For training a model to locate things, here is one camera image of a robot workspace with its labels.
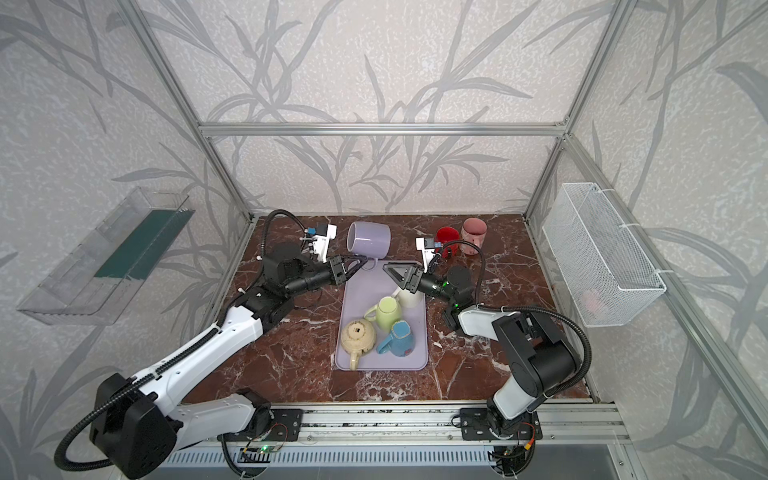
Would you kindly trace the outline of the white mug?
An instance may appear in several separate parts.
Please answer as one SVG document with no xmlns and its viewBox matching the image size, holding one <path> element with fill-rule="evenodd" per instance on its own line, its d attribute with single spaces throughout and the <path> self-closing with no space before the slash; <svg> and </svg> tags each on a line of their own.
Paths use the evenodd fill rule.
<svg viewBox="0 0 768 480">
<path fill-rule="evenodd" d="M 402 308 L 413 309 L 418 307 L 424 300 L 424 294 L 422 292 L 412 293 L 408 290 L 397 288 L 392 297 L 400 304 Z"/>
</svg>

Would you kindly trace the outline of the lavender mug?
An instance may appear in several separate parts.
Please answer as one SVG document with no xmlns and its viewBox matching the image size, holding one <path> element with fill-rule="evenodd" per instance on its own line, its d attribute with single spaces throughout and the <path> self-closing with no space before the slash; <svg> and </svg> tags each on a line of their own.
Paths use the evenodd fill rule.
<svg viewBox="0 0 768 480">
<path fill-rule="evenodd" d="M 363 270 L 374 269 L 377 261 L 387 256 L 390 243 L 390 227 L 382 223 L 355 221 L 348 230 L 347 251 L 368 258 Z"/>
</svg>

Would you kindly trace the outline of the light green mug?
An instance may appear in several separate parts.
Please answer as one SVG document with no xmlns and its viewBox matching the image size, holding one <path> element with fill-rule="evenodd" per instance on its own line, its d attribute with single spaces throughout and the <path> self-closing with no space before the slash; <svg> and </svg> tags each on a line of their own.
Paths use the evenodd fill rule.
<svg viewBox="0 0 768 480">
<path fill-rule="evenodd" d="M 402 307 L 392 296 L 385 296 L 369 308 L 363 318 L 375 323 L 382 332 L 388 334 L 394 324 L 403 319 Z"/>
</svg>

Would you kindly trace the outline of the red mug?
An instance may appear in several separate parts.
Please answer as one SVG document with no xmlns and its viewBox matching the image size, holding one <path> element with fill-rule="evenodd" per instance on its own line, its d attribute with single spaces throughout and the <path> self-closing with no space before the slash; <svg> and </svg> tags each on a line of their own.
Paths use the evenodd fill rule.
<svg viewBox="0 0 768 480">
<path fill-rule="evenodd" d="M 453 227 L 441 227 L 436 232 L 436 241 L 443 246 L 451 241 L 460 240 L 461 235 L 458 230 Z M 456 257 L 459 254 L 460 245 L 452 244 L 448 247 L 443 247 L 441 254 L 445 259 Z"/>
</svg>

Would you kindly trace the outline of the pink patterned mug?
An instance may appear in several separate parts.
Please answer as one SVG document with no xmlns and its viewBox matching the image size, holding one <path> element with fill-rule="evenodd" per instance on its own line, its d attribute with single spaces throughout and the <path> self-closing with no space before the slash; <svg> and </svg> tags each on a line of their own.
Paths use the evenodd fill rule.
<svg viewBox="0 0 768 480">
<path fill-rule="evenodd" d="M 461 239 L 481 248 L 488 231 L 487 224 L 480 218 L 466 219 L 460 231 Z"/>
</svg>

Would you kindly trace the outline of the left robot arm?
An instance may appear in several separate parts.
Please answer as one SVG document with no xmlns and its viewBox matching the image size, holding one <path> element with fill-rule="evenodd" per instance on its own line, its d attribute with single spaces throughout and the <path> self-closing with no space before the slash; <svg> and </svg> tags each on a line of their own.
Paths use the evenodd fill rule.
<svg viewBox="0 0 768 480">
<path fill-rule="evenodd" d="M 267 433 L 275 422 L 271 404 L 248 388 L 214 401 L 182 402 L 227 359 L 276 327 L 294 309 L 298 296 L 344 284 L 367 261 L 350 255 L 319 262 L 297 244 L 277 245 L 264 256 L 259 279 L 223 319 L 133 379 L 115 374 L 99 386 L 91 442 L 108 464 L 129 479 L 139 479 L 175 451 L 202 440 Z"/>
</svg>

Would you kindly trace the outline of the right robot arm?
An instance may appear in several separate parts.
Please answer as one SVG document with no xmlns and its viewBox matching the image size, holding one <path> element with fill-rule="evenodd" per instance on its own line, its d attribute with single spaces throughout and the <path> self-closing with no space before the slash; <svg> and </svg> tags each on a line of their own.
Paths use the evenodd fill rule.
<svg viewBox="0 0 768 480">
<path fill-rule="evenodd" d="M 588 337 L 558 312 L 538 306 L 482 306 L 475 298 L 477 285 L 463 266 L 450 268 L 444 277 L 414 262 L 390 262 L 383 271 L 399 289 L 443 301 L 451 329 L 501 345 L 511 376 L 487 403 L 488 423 L 497 432 L 578 384 L 589 371 Z"/>
</svg>

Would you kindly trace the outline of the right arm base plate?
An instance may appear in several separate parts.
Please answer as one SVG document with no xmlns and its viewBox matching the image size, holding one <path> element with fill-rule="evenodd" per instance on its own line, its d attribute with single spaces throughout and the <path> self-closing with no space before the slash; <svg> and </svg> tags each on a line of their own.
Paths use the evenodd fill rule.
<svg viewBox="0 0 768 480">
<path fill-rule="evenodd" d="M 543 433 L 537 413 L 524 411 L 513 419 L 496 409 L 462 408 L 451 424 L 461 430 L 465 441 L 529 441 L 541 440 Z"/>
</svg>

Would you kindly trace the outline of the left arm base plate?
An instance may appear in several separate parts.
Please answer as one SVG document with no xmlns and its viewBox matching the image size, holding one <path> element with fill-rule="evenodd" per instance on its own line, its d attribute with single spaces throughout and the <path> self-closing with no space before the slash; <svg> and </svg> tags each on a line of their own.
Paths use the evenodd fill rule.
<svg viewBox="0 0 768 480">
<path fill-rule="evenodd" d="M 296 442 L 299 438 L 304 411 L 302 409 L 278 408 L 257 413 L 244 431 L 229 433 L 227 441 L 273 441 Z"/>
</svg>

